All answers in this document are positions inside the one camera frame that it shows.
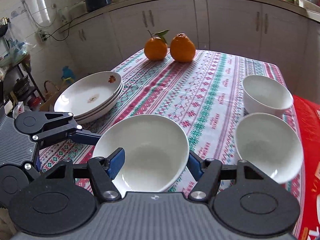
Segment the white plate with fruit print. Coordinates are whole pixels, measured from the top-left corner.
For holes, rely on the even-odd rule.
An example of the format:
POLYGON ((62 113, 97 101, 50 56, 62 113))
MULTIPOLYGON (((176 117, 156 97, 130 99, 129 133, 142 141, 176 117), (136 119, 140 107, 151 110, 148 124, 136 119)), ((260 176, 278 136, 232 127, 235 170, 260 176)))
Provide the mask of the white plate with fruit print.
POLYGON ((122 87, 109 101, 102 103, 100 106, 91 107, 84 113, 75 116, 75 121, 78 124, 83 125, 106 115, 116 105, 123 90, 124 88, 122 87))

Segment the black metal storage rack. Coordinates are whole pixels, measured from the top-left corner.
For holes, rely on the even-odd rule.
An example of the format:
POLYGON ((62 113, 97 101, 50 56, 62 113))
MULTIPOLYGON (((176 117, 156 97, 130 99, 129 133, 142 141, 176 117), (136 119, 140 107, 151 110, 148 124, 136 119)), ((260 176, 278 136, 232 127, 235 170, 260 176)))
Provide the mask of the black metal storage rack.
POLYGON ((31 74, 31 50, 34 46, 20 39, 14 33, 14 26, 8 17, 1 18, 1 81, 11 72, 16 72, 12 89, 4 94, 14 103, 25 102, 29 107, 45 102, 31 74))

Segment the white kitchen cabinets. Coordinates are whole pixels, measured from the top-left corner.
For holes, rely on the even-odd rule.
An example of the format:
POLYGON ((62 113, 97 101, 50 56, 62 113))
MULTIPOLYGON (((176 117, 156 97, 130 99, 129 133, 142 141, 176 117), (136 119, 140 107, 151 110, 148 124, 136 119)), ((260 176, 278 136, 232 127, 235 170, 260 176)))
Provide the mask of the white kitchen cabinets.
POLYGON ((279 67, 291 93, 319 102, 319 13, 281 0, 123 0, 61 29, 85 74, 111 69, 152 33, 185 33, 200 50, 279 67))

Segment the white bowl pink print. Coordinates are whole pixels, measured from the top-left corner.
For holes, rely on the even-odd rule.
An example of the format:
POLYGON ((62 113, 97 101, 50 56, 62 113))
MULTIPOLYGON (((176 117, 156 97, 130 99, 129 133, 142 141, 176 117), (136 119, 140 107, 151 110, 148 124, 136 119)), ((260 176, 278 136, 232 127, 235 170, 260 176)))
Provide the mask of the white bowl pink print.
POLYGON ((155 114, 132 116, 113 125, 99 139, 93 156, 108 157, 119 147, 124 149, 125 161, 113 183, 122 196, 129 191, 167 191, 189 158, 182 127, 155 114))

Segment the orange without leaf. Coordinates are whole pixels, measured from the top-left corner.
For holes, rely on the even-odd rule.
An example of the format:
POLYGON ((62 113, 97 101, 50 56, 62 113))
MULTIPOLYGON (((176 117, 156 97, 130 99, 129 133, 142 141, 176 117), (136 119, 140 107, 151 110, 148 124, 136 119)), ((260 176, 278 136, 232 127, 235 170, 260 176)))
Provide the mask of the orange without leaf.
POLYGON ((189 63, 196 54, 193 42, 184 33, 177 34, 170 44, 170 55, 179 63, 189 63))

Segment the blue thermos jug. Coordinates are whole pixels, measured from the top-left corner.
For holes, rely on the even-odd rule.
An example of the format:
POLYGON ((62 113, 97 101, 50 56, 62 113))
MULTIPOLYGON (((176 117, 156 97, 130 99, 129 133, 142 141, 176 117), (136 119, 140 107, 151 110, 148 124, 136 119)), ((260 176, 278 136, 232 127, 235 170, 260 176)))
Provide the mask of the blue thermos jug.
POLYGON ((75 75, 68 66, 63 67, 61 80, 67 84, 72 84, 75 81, 75 75))

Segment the orange with green leaf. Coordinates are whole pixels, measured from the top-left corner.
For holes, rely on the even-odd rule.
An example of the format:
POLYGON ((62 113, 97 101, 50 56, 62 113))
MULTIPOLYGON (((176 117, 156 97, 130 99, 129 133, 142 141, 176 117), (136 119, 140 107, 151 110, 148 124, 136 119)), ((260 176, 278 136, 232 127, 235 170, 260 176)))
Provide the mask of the orange with green leaf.
POLYGON ((148 30, 151 38, 145 43, 144 54, 150 61, 162 61, 168 52, 168 43, 165 39, 165 35, 169 30, 159 31, 157 33, 151 33, 148 30))

